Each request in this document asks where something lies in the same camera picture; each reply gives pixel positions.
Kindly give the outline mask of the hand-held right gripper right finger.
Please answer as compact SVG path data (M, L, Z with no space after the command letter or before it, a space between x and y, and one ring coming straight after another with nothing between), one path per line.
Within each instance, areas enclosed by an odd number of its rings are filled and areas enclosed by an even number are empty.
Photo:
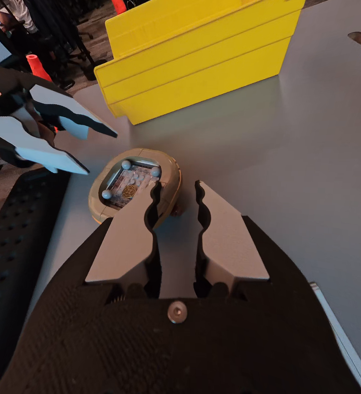
M205 298L224 283L229 293L243 281L268 281L262 261L242 214L201 180L195 182L198 235L194 291Z

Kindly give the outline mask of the grey desk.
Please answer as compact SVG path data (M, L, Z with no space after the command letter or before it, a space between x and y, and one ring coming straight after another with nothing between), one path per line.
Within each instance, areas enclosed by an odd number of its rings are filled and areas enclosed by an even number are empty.
M361 45L353 32L361 32L361 1L306 8L278 76L138 125L115 118L98 85L76 92L118 137L57 137L90 174L71 176L28 314L98 226L88 209L93 181L114 156L142 147L175 158L183 176L183 214L156 231L161 298L195 297L194 183L202 180L317 283L361 359Z

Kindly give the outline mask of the tan brick-built pot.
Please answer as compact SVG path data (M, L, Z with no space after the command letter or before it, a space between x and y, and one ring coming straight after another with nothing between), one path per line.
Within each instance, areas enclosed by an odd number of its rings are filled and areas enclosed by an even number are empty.
M182 174L174 158L164 152L136 148L111 159L89 191L88 205L93 219L101 224L135 199L150 183L162 185L157 205L158 222L174 212L182 186Z

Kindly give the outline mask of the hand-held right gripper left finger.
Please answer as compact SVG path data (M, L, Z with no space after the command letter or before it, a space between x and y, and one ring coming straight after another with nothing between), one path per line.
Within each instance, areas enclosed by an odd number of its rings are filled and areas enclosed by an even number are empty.
M139 284L148 298L158 298L162 266L154 232L159 215L161 183L152 181L113 217L85 284L114 284L123 293Z

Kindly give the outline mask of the yellow plastic bin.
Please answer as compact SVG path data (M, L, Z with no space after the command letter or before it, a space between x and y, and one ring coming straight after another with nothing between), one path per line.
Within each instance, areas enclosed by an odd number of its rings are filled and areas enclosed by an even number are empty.
M154 0L108 19L106 105L137 125L277 76L304 3Z

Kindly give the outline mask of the black dimpled mat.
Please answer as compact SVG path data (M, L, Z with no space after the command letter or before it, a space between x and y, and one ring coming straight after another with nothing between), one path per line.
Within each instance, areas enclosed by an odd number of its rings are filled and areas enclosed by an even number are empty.
M0 210L0 347L23 326L69 179L61 170L24 173Z

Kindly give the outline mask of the black office chair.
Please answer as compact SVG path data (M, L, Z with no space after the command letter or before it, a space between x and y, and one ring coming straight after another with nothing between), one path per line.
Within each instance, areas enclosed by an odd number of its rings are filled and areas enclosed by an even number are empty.
M94 81L95 62L82 41L80 22L89 11L87 1L41 0L34 1L40 13L40 29L55 54L56 60L64 68L76 65L88 81Z

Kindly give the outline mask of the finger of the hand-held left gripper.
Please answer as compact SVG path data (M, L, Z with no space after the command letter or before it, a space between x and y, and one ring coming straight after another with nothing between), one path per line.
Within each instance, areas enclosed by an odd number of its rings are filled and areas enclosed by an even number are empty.
M27 132L23 123L11 116L0 116L0 138L15 147L23 159L41 164L50 171L63 170L89 174L89 169L68 152L52 147L46 140Z
M35 109L41 114L58 119L61 128L70 135L86 140L89 129L117 138L117 132L106 122L87 110L73 97L34 85L29 91Z

